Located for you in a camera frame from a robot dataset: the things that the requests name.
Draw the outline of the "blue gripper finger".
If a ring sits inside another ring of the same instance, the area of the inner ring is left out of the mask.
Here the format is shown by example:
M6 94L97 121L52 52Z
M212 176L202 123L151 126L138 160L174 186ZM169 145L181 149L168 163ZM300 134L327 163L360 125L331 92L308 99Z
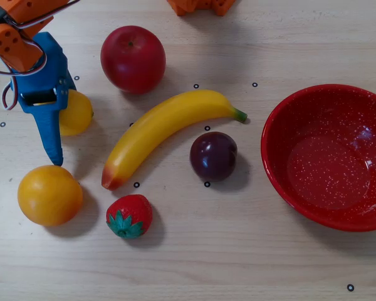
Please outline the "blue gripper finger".
M61 146L59 111L38 107L33 112L38 126L44 150L50 161L56 166L63 164L63 150Z
M68 106L70 90L76 90L76 86L70 73L67 73L58 79L58 83L54 87L56 104L60 110L64 110Z

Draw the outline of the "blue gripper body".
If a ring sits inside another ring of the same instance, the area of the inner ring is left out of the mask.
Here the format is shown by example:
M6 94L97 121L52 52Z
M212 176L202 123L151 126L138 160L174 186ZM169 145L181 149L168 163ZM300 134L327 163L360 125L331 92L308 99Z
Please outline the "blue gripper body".
M33 41L44 50L46 64L32 75L16 77L18 102L27 114L33 114L38 107L60 110L56 104L54 87L58 79L68 73L66 56L48 32L38 33Z

